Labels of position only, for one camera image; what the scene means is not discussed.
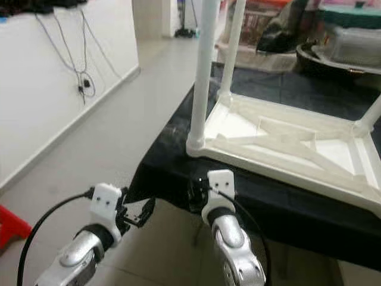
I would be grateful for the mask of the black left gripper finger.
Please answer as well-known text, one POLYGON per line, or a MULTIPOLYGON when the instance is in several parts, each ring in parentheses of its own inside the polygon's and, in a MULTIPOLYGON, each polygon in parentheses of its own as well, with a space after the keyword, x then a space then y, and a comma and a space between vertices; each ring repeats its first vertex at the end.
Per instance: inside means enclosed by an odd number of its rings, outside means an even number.
POLYGON ((147 198, 139 201, 140 213, 137 216, 137 224, 145 225, 152 217, 156 205, 156 198, 147 198))

